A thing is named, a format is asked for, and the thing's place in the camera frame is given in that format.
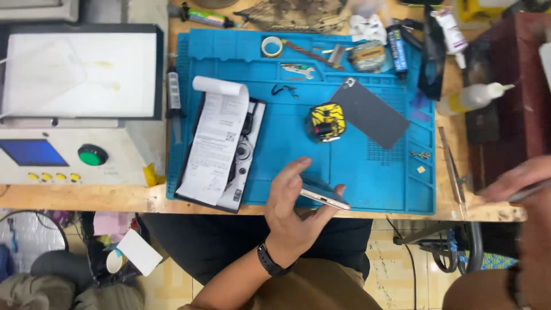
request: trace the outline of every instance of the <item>blue display screen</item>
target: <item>blue display screen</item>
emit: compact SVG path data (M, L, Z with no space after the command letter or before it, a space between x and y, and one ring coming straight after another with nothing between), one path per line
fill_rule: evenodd
M0 140L0 149L21 167L67 167L47 140Z

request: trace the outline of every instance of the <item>plastic bottle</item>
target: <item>plastic bottle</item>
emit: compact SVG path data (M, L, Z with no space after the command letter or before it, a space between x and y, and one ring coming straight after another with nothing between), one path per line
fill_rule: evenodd
M457 93L453 93L442 98L436 103L436 111L438 111L440 115L451 116L481 109L489 105L492 99L503 96L506 90L513 87L515 87L513 84L474 84L467 88L461 89Z

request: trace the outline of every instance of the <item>black tool bag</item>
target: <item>black tool bag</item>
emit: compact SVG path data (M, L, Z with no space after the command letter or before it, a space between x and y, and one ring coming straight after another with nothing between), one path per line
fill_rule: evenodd
M106 261L110 251L105 251L105 246L98 241L98 236L94 236L94 215L95 212L81 212L80 214L82 237L86 246L90 271L94 278L94 286L101 288L116 283L133 285L136 277L141 276L142 273L131 261L126 260L125 265L115 274L107 270ZM136 221L138 223L138 234L148 244L151 244L149 231L138 214L136 214Z

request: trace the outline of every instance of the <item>machine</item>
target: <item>machine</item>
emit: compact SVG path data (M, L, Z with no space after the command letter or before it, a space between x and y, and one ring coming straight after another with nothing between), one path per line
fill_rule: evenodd
M0 36L0 184L162 181L158 26L14 25Z

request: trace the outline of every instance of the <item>receipt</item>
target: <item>receipt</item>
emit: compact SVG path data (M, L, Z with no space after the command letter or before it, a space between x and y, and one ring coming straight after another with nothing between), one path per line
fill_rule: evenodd
M176 192L206 204L222 197L249 108L247 86L197 76L193 88L205 92L182 185Z

